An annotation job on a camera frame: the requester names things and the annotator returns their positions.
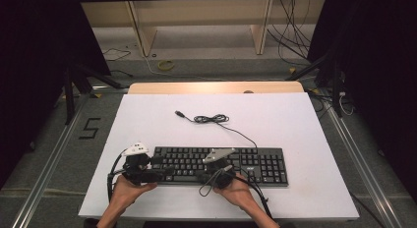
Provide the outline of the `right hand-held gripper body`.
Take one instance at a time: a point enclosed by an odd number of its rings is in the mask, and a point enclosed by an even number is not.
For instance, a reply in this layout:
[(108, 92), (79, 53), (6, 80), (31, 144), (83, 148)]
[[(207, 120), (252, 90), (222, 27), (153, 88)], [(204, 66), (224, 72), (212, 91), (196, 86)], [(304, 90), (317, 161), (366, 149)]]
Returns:
[(219, 189), (224, 189), (231, 184), (236, 173), (234, 166), (227, 161), (227, 156), (234, 152), (233, 147), (213, 148), (210, 151), (203, 159), (207, 167), (203, 175), (205, 184)]

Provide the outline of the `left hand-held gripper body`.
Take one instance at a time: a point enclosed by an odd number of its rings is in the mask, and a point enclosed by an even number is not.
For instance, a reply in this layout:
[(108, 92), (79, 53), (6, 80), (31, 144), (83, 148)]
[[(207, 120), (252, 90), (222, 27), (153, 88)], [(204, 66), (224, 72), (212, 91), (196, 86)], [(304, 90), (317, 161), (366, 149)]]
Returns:
[(157, 173), (158, 169), (150, 169), (152, 157), (148, 156), (149, 149), (141, 142), (129, 146), (122, 155), (126, 157), (123, 165), (123, 176), (133, 183), (154, 183), (162, 180), (162, 175)]

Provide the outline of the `black keyboard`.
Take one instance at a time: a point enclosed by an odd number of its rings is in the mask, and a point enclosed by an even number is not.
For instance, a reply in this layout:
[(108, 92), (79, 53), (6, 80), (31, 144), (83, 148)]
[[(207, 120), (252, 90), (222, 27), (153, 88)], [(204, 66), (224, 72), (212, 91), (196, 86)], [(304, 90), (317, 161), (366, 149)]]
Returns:
[[(165, 176), (165, 185), (200, 185), (197, 175), (204, 174), (207, 167), (203, 159), (213, 148), (157, 146), (153, 155), (162, 155), (161, 164), (152, 169), (174, 167), (171, 176)], [(234, 171), (244, 175), (251, 183), (261, 187), (287, 187), (288, 176), (281, 148), (276, 147), (235, 147), (235, 152), (227, 156)]]

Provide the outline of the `person's left hand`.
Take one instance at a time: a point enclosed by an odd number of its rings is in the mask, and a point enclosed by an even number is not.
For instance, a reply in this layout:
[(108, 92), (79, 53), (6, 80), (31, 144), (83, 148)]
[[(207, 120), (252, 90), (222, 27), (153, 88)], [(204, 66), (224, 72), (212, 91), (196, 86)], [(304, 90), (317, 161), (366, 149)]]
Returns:
[(143, 193), (157, 187), (157, 183), (147, 183), (141, 186), (134, 185), (124, 176), (119, 176), (113, 190), (109, 206), (115, 209), (126, 209)]

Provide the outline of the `person's right hand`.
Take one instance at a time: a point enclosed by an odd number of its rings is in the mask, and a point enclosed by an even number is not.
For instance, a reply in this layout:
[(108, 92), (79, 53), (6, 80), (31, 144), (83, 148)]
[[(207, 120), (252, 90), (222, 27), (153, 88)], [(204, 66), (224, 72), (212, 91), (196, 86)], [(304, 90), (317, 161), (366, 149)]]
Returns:
[(236, 178), (226, 188), (214, 188), (213, 190), (245, 212), (259, 207), (246, 184), (246, 179), (241, 174), (237, 174)]

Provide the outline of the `person's dark clothing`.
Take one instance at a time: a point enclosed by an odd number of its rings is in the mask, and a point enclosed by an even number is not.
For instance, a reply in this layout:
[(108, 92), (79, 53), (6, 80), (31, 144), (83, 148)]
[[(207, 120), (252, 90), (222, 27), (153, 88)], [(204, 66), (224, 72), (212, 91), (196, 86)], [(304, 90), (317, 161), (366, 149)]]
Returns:
[(253, 221), (146, 221), (143, 228), (259, 228)]

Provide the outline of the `white table board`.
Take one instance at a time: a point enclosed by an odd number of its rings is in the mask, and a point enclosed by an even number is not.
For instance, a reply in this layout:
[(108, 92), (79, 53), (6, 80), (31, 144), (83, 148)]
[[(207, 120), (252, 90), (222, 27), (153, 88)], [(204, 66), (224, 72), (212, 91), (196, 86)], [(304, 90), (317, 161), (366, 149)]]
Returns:
[(102, 214), (108, 205), (107, 174), (118, 154), (136, 142), (149, 149), (164, 145), (280, 147), (289, 185), (263, 190), (273, 217), (354, 220), (359, 216), (305, 92), (125, 95), (81, 216)]

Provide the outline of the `wooden table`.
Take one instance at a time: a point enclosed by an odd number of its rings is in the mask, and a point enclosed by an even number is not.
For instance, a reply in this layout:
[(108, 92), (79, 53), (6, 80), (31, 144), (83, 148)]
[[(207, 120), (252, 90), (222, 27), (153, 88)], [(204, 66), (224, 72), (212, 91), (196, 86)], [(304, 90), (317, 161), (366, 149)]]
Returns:
[(303, 92), (299, 82), (135, 83), (129, 94), (216, 94)]

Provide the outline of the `black metal stand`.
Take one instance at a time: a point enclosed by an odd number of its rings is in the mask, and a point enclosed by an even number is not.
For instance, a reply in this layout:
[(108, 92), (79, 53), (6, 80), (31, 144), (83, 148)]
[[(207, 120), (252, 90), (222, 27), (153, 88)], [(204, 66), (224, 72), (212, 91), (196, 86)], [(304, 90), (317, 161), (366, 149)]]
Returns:
[(341, 93), (341, 71), (338, 67), (334, 54), (328, 52), (327, 54), (317, 59), (306, 68), (302, 69), (301, 71), (297, 71), (295, 74), (292, 74), (289, 78), (287, 78), (287, 80), (296, 81), (302, 78), (303, 76), (313, 72), (316, 69), (319, 70), (315, 77), (316, 87), (325, 87), (328, 84), (331, 84), (330, 106), (333, 108), (337, 116), (341, 117), (342, 107), (339, 103)]
[(76, 113), (73, 86), (75, 86), (81, 94), (90, 94), (92, 91), (92, 85), (90, 84), (88, 77), (93, 77), (116, 89), (127, 88), (126, 85), (117, 83), (111, 80), (110, 78), (107, 78), (104, 75), (94, 71), (86, 65), (68, 65), (66, 70), (64, 71), (64, 90), (67, 108), (67, 125), (71, 123)]

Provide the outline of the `wooden shelf unit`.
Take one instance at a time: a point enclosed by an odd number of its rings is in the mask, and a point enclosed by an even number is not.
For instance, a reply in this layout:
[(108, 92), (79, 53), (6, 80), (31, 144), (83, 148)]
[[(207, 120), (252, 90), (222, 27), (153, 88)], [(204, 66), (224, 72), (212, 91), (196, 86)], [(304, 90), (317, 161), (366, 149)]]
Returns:
[(131, 28), (140, 53), (148, 56), (159, 27), (247, 25), (255, 52), (264, 53), (268, 25), (315, 24), (326, 0), (161, 0), (84, 2), (94, 28)]

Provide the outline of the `black curtain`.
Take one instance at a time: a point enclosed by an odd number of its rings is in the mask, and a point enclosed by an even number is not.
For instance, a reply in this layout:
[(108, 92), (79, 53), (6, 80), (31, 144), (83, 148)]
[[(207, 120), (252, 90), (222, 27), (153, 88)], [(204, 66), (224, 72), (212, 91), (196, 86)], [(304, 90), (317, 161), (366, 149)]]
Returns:
[(0, 188), (76, 65), (109, 73), (78, 0), (0, 0)]
[(308, 59), (336, 41), (344, 87), (417, 202), (417, 0), (325, 0)]

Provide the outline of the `aluminium floor rail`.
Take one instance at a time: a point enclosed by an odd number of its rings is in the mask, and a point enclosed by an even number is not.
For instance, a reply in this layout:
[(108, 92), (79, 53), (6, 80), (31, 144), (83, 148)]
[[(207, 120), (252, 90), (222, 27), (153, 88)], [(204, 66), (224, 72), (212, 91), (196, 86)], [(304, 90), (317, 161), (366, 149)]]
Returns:
[(88, 100), (88, 94), (81, 94), (75, 99), (75, 113), (70, 119), (67, 119), (66, 103), (59, 100), (30, 145), (30, 151), (18, 163), (4, 189), (7, 198), (22, 201), (11, 228), (27, 228), (30, 224)]
[(383, 188), (377, 181), (376, 176), (371, 171), (371, 167), (366, 162), (356, 141), (354, 141), (350, 131), (342, 119), (342, 96), (333, 91), (329, 93), (326, 89), (321, 89), (325, 95), (331, 96), (329, 106), (329, 116), (338, 131), (355, 167), (364, 183), (376, 209), (378, 210), (385, 228), (402, 228), (399, 217), (394, 212), (393, 206), (389, 201)]

